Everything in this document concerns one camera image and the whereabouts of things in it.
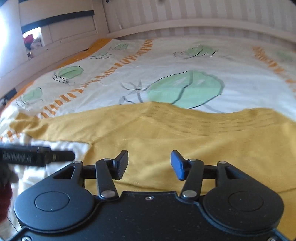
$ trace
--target bed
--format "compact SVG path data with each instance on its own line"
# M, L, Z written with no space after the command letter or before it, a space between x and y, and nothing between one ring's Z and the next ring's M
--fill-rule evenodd
M0 139L73 150L77 160L84 160L89 144L33 139L9 125L18 113L45 119L145 102L170 103L216 114L269 108L296 121L295 62L295 51L250 39L194 35L145 40L99 39L87 51L18 93L1 113ZM65 165L13 167L20 178L12 186L13 200ZM288 190L277 191L284 195ZM289 213L284 214L279 228L292 239L296 236L293 229L296 203L291 198L284 201ZM9 220L1 229L5 237L20 229L12 206Z

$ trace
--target metal rivet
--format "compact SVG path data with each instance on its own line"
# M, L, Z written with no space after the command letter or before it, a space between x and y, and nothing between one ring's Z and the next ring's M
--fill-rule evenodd
M146 201L151 201L151 200L153 200L153 197L152 196L145 197L145 200Z
M22 241L32 241L32 239L30 237L23 237Z
M182 192L182 195L183 195L183 197L186 197L186 198L192 198L192 197L197 196L197 192L193 191L193 190L186 190L186 191Z
M115 197L116 193L112 190L106 190L101 192L101 196L104 198L111 198L111 197Z

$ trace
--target leaf print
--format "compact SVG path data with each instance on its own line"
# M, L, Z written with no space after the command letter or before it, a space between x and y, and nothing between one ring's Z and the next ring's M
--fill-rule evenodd
M128 45L129 44L119 44L114 49L116 49L116 50L125 50L125 49L127 49Z
M83 71L83 68L81 68L80 66L71 66L60 70L58 73L58 77L61 77L64 80L69 80L81 75Z
M104 51L104 52L99 52L98 54L93 55L93 57L102 57L105 56L108 52Z
M184 59L193 58L193 57L201 57L201 56L213 56L218 50L212 49L212 47L207 45L199 45L194 48L187 49L183 52L174 53L174 56L180 56Z
M278 55L278 57L281 58L282 61L289 61L289 62L293 61L293 57L291 55L289 55L288 53L277 52L277 55Z
M30 90L24 93L20 98L16 99L18 106L33 105L41 100L42 89L40 87Z
M223 88L223 81L216 76L189 70L159 79L145 91L150 101L192 109L220 95Z
M40 99L42 97L42 89L36 88L22 95L22 100L24 102L29 102L32 100Z

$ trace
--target yellow blanket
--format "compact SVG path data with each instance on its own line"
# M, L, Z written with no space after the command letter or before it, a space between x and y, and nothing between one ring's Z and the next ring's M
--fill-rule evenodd
M208 165L225 160L281 195L285 212L279 229L296 236L296 123L270 109L209 114L164 103L118 105L55 118L19 114L11 128L35 139L91 144L83 162L114 158L123 149L129 165L120 193L180 191L170 166L170 152ZM204 181L202 192L214 187ZM86 188L96 193L93 180Z

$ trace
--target wall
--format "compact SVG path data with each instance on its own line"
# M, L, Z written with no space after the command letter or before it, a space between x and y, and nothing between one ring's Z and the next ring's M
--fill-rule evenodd
M74 18L42 27L41 32L45 47L33 51L34 58L29 60L22 38L18 0L8 0L0 10L2 11L3 7L9 2L13 2L14 5L9 5L5 11L15 11L15 19L13 22L15 24L17 23L15 31L18 32L19 38L18 42L16 42L14 37L11 37L12 42L6 52L7 58L9 59L9 61L5 60L7 68L3 68L2 62L0 65L1 70L5 70L5 72L0 71L0 73L2 73L2 75L0 75L0 97L4 96L8 91L24 80L30 79L35 73L42 71L63 58L87 49L98 38L107 37L108 27L102 0L91 0L90 6L95 13L94 16Z
M227 18L256 22L296 33L296 6L290 0L111 0L104 2L110 32L181 18ZM127 36L164 37L184 34L221 34L260 39L295 48L294 45L263 34L228 28L187 27L161 29Z
M0 78L2 78L28 60L20 28L18 0L8 0L0 8L0 26Z

